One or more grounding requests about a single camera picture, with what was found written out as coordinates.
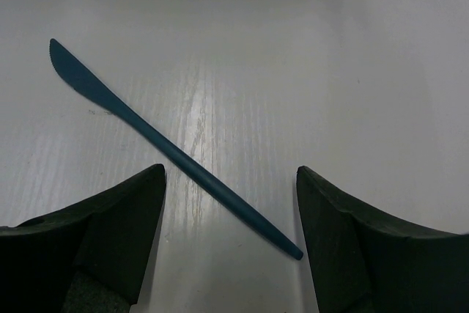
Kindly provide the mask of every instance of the knife blade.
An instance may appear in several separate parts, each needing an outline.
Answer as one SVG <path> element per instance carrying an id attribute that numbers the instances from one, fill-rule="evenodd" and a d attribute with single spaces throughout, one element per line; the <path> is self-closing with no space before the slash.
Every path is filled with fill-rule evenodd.
<path id="1" fill-rule="evenodd" d="M 133 127 L 179 169 L 255 232 L 296 260 L 303 257 L 303 252 L 287 236 L 228 186 L 143 120 L 55 39 L 51 39 L 49 43 L 49 54 L 57 74 L 76 92 Z"/>

